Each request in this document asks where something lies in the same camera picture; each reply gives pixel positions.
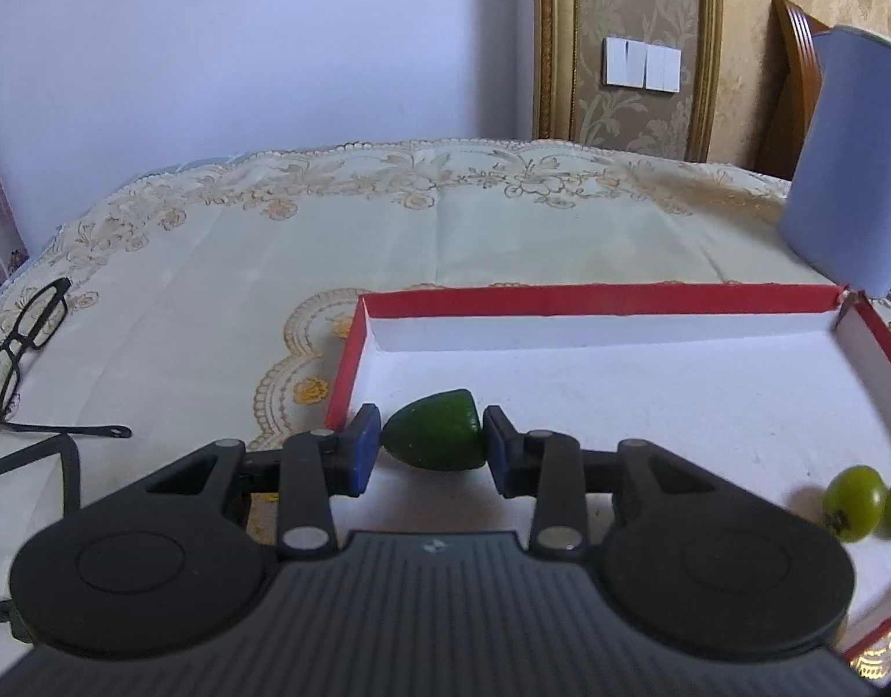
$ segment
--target wooden chair back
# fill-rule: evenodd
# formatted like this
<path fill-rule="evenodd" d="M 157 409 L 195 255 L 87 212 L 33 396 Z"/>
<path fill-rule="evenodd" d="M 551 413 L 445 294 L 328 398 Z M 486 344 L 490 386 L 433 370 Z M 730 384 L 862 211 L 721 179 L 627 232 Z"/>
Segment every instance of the wooden chair back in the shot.
<path fill-rule="evenodd" d="M 828 31 L 822 21 L 790 0 L 772 0 L 781 26 L 788 70 L 768 130 L 761 142 L 755 170 L 791 180 L 820 95 L 820 62 L 814 34 Z"/>

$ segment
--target metal pivot screw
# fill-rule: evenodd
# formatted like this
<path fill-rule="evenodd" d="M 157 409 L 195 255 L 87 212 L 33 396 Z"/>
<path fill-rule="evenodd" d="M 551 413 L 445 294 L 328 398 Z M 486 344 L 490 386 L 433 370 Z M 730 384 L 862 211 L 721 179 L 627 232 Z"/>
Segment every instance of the metal pivot screw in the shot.
<path fill-rule="evenodd" d="M 295 527 L 281 535 L 281 542 L 293 550 L 318 550 L 329 542 L 329 535 L 319 527 Z"/>
<path fill-rule="evenodd" d="M 549 550 L 574 550 L 584 537 L 571 527 L 546 527 L 536 535 L 536 541 Z"/>
<path fill-rule="evenodd" d="M 550 429 L 531 429 L 523 438 L 523 450 L 541 458 L 546 450 L 546 440 L 554 434 Z"/>

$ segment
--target table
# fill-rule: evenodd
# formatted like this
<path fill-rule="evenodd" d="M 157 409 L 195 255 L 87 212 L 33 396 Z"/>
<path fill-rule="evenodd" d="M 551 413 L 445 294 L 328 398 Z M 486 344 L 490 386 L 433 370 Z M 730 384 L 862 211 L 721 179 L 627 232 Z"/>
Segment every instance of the table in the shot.
<path fill-rule="evenodd" d="M 1 290 L 0 340 L 38 288 L 73 281 L 15 416 L 132 428 L 78 439 L 86 504 L 218 437 L 264 449 L 320 426 L 365 290 L 828 282 L 775 233 L 785 195 L 732 166 L 555 141 L 356 143 L 143 176 Z M 891 298 L 881 310 L 891 324 Z M 4 433 L 0 457 L 34 440 Z M 55 465 L 26 472 L 1 491 L 1 594 L 60 505 Z M 256 505 L 253 533 L 273 508 Z M 856 666 L 890 671 L 888 644 Z M 0 671 L 19 652 L 3 624 Z"/>

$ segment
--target red box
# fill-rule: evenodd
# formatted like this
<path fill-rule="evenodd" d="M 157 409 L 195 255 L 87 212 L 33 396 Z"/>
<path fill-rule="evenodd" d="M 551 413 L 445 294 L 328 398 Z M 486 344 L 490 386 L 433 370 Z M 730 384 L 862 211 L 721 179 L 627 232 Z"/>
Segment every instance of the red box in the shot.
<path fill-rule="evenodd" d="M 847 466 L 891 481 L 891 334 L 837 286 L 582 285 L 408 290 L 362 296 L 326 425 L 363 402 L 382 417 L 467 387 L 521 431 L 549 428 L 585 448 L 645 437 L 778 505 L 818 519 Z M 611 519 L 588 498 L 591 539 Z M 516 530 L 532 499 L 506 501 L 486 468 L 412 469 L 382 453 L 368 491 L 334 499 L 351 529 Z M 891 628 L 891 539 L 847 545 L 856 594 L 840 648 Z"/>

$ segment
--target light switch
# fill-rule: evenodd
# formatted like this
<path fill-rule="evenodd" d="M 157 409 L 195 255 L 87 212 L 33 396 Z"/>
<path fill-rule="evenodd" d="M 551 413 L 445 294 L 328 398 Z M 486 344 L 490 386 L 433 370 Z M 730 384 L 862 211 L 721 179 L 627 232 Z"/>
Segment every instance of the light switch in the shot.
<path fill-rule="evenodd" d="M 659 44 L 646 47 L 645 87 L 672 94 L 681 90 L 681 50 Z"/>
<path fill-rule="evenodd" d="M 681 90 L 681 50 L 665 48 L 665 91 Z"/>
<path fill-rule="evenodd" d="M 645 50 L 645 87 L 665 91 L 665 47 L 649 44 Z"/>
<path fill-rule="evenodd" d="M 642 87 L 645 78 L 645 47 L 642 41 L 606 37 L 603 80 L 611 86 Z"/>
<path fill-rule="evenodd" d="M 606 55 L 603 61 L 603 81 L 612 86 L 626 83 L 626 40 L 607 37 L 603 40 Z"/>
<path fill-rule="evenodd" d="M 624 86 L 642 88 L 642 80 L 645 78 L 645 51 L 648 45 L 644 41 L 626 42 L 626 83 Z"/>

